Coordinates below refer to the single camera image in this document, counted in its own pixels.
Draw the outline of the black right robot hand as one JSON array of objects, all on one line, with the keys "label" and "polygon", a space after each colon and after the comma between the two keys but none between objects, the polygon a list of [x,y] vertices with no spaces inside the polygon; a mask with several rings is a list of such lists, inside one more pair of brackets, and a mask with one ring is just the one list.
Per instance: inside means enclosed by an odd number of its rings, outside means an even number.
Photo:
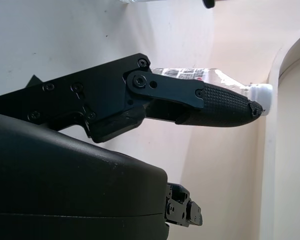
[{"label": "black right robot hand", "polygon": [[151,118],[238,127],[263,107],[201,80],[155,74],[141,53],[0,95],[0,240],[165,240],[201,226],[166,172],[98,147]]}]

